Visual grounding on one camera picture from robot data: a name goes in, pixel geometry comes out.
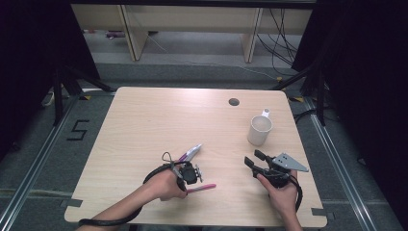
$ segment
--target table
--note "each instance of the table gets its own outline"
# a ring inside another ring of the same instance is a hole
[[[238,106],[229,100],[239,100]],[[270,109],[273,129],[261,147],[246,140],[250,119]],[[257,148],[269,156],[286,152],[308,169],[309,164],[282,91],[120,88],[115,95],[72,199],[65,219],[92,218],[141,185],[169,152],[179,158],[202,143],[192,163],[203,171],[203,183],[217,187],[182,199],[145,205],[132,223],[270,227],[283,223],[268,202],[268,193],[243,163],[245,156],[257,166]],[[303,202],[298,217],[303,227],[326,225],[312,172],[299,172]]]

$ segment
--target person's right hand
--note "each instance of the person's right hand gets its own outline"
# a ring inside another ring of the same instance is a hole
[[[297,179],[297,171],[292,170],[291,175]],[[289,182],[285,187],[276,189],[265,176],[258,174],[257,178],[269,192],[270,204],[278,211],[287,229],[301,230],[295,209],[297,200],[296,186],[292,182]]]

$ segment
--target wooden desk panel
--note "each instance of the wooden desk panel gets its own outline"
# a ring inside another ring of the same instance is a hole
[[[240,100],[231,106],[230,98]],[[266,143],[255,147],[246,140],[250,119],[269,108],[273,129]],[[225,226],[282,226],[268,202],[268,193],[252,177],[244,156],[258,148],[270,156],[287,152],[309,168],[286,95],[282,91],[121,88],[108,111],[89,155],[67,221],[91,218],[141,185],[169,152],[179,158],[202,143],[192,160],[203,171],[203,184],[215,189],[190,194],[186,199],[155,200],[145,205],[134,223]],[[322,208],[311,172],[299,172],[303,202],[298,211],[303,227],[322,227],[326,217],[312,216]]]

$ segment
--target hand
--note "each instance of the hand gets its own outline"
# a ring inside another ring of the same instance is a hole
[[[177,186],[177,176],[171,169],[154,175],[142,187],[149,189],[154,198],[160,198],[161,200],[170,200],[173,197],[185,198],[187,196],[187,192],[183,192]]]
[[[292,170],[291,175],[297,179],[297,171]],[[258,174],[257,178],[269,192],[270,204],[282,217],[287,230],[302,230],[295,209],[297,199],[296,186],[289,182],[285,187],[276,189],[265,176]]]

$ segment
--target floor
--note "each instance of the floor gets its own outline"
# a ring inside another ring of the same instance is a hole
[[[286,47],[276,46],[275,51],[286,59],[286,61],[282,61],[276,56],[272,56],[257,39],[253,61],[251,64],[247,64],[243,59],[239,35],[159,32],[150,33],[140,60],[134,62],[131,60],[125,38],[106,38],[105,35],[105,31],[84,32],[95,62],[97,64],[112,64],[107,65],[106,68],[115,66],[115,64],[166,64],[174,65],[175,68],[180,65],[229,66],[239,71],[251,71],[252,73],[255,68],[258,71],[256,74],[265,77],[268,74],[259,70],[271,67],[277,68],[276,71],[290,68],[288,61],[291,61],[292,55],[295,56],[295,52],[289,55],[290,52]],[[277,39],[277,36],[260,35],[260,37],[269,47],[274,47],[272,39]],[[287,36],[287,40],[293,47],[297,47],[301,37]],[[108,110],[110,100],[112,100],[111,97],[99,97],[95,101],[96,105],[92,107],[105,112]],[[298,110],[298,112],[293,113],[301,113],[305,107],[313,105],[312,101],[306,101],[301,107],[294,106],[293,110]],[[76,116],[85,111],[85,108],[82,108],[85,107],[82,101],[75,107],[74,110],[78,113]],[[88,116],[93,116],[96,120],[102,122],[104,114]],[[321,128],[316,119],[313,118],[300,120],[298,125],[299,133],[305,134],[302,141],[304,141],[306,152],[309,153],[308,159],[311,165],[316,165],[315,173],[317,175],[315,178],[323,206],[327,212],[329,223],[321,230],[402,230],[387,201],[384,200],[381,191],[376,188],[370,173],[356,161],[358,155],[355,153],[352,142],[348,140],[346,131],[335,121],[336,115],[329,112],[326,118],[329,122],[324,128]],[[54,128],[50,125],[50,121],[53,119],[52,109],[46,108],[38,115],[38,118],[34,118],[34,121],[36,119],[39,122],[34,123],[30,128],[31,131],[27,131],[27,139],[32,139],[29,136],[34,136],[36,142],[31,142],[29,146],[23,147],[34,150],[32,152],[41,150],[42,142],[46,141],[47,136],[54,132]],[[90,139],[95,139],[97,130],[89,131],[89,133],[90,136],[93,136]],[[60,136],[65,138],[67,134],[62,133]],[[309,141],[308,136],[314,136],[314,140]],[[81,145],[83,146],[78,148],[91,149],[91,143],[84,142]],[[52,148],[54,152],[63,152],[58,145]],[[58,227],[61,223],[64,223],[64,218],[62,216],[43,218],[46,217],[44,211],[53,211],[52,214],[56,215],[64,213],[64,206],[66,206],[72,194],[72,189],[67,185],[75,185],[76,176],[68,177],[70,171],[72,171],[70,168],[51,171],[49,167],[53,166],[55,168],[57,165],[62,165],[63,162],[73,162],[73,166],[81,167],[84,160],[87,159],[87,156],[83,156],[81,152],[71,153],[71,155],[81,159],[82,162],[75,162],[68,157],[57,158],[56,156],[50,156],[48,160],[44,160],[46,164],[39,169],[40,178],[38,181],[31,182],[27,189],[30,191],[28,195],[30,200],[23,203],[22,207],[18,208],[20,210],[18,216],[10,220],[11,223],[14,222],[11,230],[49,230],[51,227],[59,230]],[[21,187],[20,183],[27,177],[26,174],[31,163],[37,161],[36,157],[36,153],[30,158],[11,155],[6,162],[1,163],[1,210],[8,206],[15,190]],[[11,165],[12,163],[18,163],[18,166]],[[341,167],[335,168],[333,165],[345,166],[345,170]],[[351,188],[346,184],[347,179],[352,181]],[[357,199],[357,202],[350,201],[350,198]],[[360,211],[362,208],[368,209],[369,212]],[[72,230],[76,227],[75,224],[64,223],[64,225],[65,230]]]

